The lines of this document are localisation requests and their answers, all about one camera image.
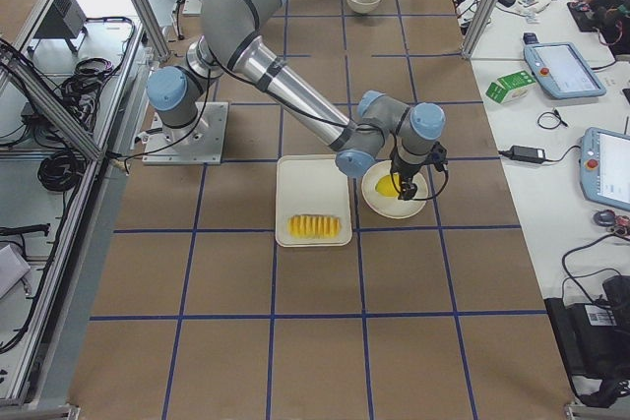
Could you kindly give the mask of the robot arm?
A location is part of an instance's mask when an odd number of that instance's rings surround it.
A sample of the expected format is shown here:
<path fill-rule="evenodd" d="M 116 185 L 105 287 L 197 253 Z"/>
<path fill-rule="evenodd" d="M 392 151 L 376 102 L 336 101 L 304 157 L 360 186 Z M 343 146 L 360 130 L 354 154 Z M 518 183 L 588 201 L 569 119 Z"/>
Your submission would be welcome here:
<path fill-rule="evenodd" d="M 367 91 L 357 106 L 359 122 L 344 116 L 263 42 L 260 29 L 286 0 L 202 0 L 202 34 L 190 60 L 152 73 L 150 104 L 165 130 L 190 130 L 200 118 L 197 100 L 221 74 L 254 87 L 283 106 L 335 152 L 339 170 L 362 177 L 388 139 L 391 175 L 401 200 L 414 199 L 413 178 L 432 165 L 447 170 L 447 152 L 439 143 L 446 117 L 434 103 L 409 106 L 380 91 Z"/>

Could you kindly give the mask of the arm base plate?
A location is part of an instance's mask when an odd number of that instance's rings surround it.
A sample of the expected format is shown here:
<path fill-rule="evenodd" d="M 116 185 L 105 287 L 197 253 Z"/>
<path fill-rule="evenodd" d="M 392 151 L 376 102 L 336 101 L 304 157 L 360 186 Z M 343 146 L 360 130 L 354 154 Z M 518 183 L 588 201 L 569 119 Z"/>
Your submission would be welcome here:
<path fill-rule="evenodd" d="M 221 163 L 229 103 L 197 101 L 196 106 L 201 117 L 181 129 L 164 126 L 154 113 L 153 127 L 160 131 L 144 140 L 146 165 Z"/>

